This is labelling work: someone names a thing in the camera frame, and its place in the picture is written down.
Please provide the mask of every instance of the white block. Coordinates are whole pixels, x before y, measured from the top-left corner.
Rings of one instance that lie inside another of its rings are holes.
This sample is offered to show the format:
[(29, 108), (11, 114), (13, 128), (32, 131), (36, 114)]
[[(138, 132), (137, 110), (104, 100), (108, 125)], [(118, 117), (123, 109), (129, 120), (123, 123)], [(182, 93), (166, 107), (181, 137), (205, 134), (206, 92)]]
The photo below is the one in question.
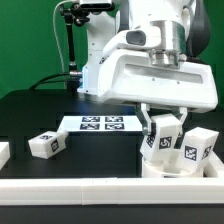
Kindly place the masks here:
[(153, 116), (151, 119), (156, 124), (156, 135), (145, 136), (140, 151), (148, 162), (158, 163), (169, 159), (182, 124), (172, 114)]
[(188, 172), (197, 172), (204, 168), (208, 163), (218, 134), (216, 131), (204, 128), (195, 128), (187, 132), (176, 166)]
[(32, 155), (44, 159), (50, 158), (66, 148), (65, 138), (67, 136), (67, 131), (48, 131), (29, 140)]
[(9, 143), (0, 142), (0, 170), (10, 158)]

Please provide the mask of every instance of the white robot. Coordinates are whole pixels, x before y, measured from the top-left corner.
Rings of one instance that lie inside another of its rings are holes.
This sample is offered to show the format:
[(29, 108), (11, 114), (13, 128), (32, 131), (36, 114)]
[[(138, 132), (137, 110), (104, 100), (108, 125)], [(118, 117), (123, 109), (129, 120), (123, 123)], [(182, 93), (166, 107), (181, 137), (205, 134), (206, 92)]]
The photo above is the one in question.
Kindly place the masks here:
[[(144, 134), (143, 177), (203, 176), (217, 132), (195, 128), (174, 149), (187, 113), (210, 111), (218, 102), (210, 66), (195, 59), (210, 37), (203, 1), (72, 2), (75, 24), (87, 22), (88, 33), (78, 92), (102, 103), (136, 106)], [(105, 11), (115, 3), (120, 10), (114, 19)], [(150, 117), (150, 108), (171, 112)]]

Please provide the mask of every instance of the table surface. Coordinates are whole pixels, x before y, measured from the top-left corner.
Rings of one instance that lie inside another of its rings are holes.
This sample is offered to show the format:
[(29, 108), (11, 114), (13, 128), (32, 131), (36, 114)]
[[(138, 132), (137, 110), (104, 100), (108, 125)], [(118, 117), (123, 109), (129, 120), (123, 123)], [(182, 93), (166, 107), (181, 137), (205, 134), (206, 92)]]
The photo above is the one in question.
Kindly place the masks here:
[[(141, 175), (141, 132), (73, 133), (67, 148), (48, 160), (32, 157), (28, 146), (29, 139), (56, 131), (64, 115), (134, 115), (134, 107), (88, 102), (65, 90), (19, 90), (0, 100), (0, 114), (0, 141), (9, 141), (11, 153), (1, 179)], [(224, 111), (190, 113), (184, 131), (195, 127), (220, 132), (214, 151), (223, 159)], [(0, 207), (0, 223), (223, 223), (222, 218), (224, 205)]]

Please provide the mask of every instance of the white plastic housing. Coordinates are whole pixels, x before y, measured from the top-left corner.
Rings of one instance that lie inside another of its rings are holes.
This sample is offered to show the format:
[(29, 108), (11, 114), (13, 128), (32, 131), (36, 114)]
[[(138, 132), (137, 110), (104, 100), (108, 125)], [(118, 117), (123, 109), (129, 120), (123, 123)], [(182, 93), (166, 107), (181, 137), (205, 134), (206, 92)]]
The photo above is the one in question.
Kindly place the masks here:
[(117, 49), (131, 49), (131, 50), (151, 50), (161, 44), (161, 31), (157, 26), (149, 26), (148, 29), (136, 29), (136, 31), (144, 32), (146, 35), (146, 43), (144, 46), (129, 44), (127, 42), (127, 34), (133, 32), (130, 30), (121, 31), (114, 38), (112, 38), (103, 49), (103, 58), (109, 57)]
[(156, 135), (145, 136), (140, 151), (149, 163), (162, 163), (169, 160), (182, 124), (172, 114), (153, 116), (151, 120), (156, 124)]
[(186, 132), (176, 167), (188, 172), (197, 172), (204, 168), (208, 164), (218, 134), (204, 128)]
[(157, 68), (148, 53), (124, 49), (102, 64), (98, 97), (107, 103), (149, 103), (154, 108), (187, 107), (193, 112), (210, 111), (218, 103), (210, 66), (181, 62), (179, 70)]
[(9, 143), (0, 142), (0, 170), (10, 158)]
[[(179, 150), (173, 150), (173, 153), (178, 154)], [(203, 169), (197, 172), (187, 172), (183, 170), (175, 169), (175, 164), (170, 161), (168, 167), (165, 164), (152, 165), (144, 158), (142, 159), (142, 177), (143, 178), (195, 178), (203, 177)]]
[(66, 148), (65, 138), (67, 136), (67, 131), (60, 133), (48, 131), (29, 140), (32, 156), (48, 159), (59, 153)]
[(83, 67), (83, 85), (80, 93), (97, 95), (98, 75), (104, 46), (115, 36), (115, 20), (106, 12), (90, 14), (87, 23), (88, 62)]
[(173, 21), (183, 25), (183, 0), (129, 0), (131, 29), (151, 21)]

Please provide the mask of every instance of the black label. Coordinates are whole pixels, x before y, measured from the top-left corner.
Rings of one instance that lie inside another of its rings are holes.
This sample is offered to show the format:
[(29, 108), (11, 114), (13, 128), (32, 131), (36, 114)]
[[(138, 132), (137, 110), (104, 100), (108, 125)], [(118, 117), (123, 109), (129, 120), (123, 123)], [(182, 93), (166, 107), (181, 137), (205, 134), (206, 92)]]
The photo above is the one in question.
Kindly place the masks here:
[(190, 146), (185, 146), (184, 156), (186, 159), (197, 161), (197, 149)]

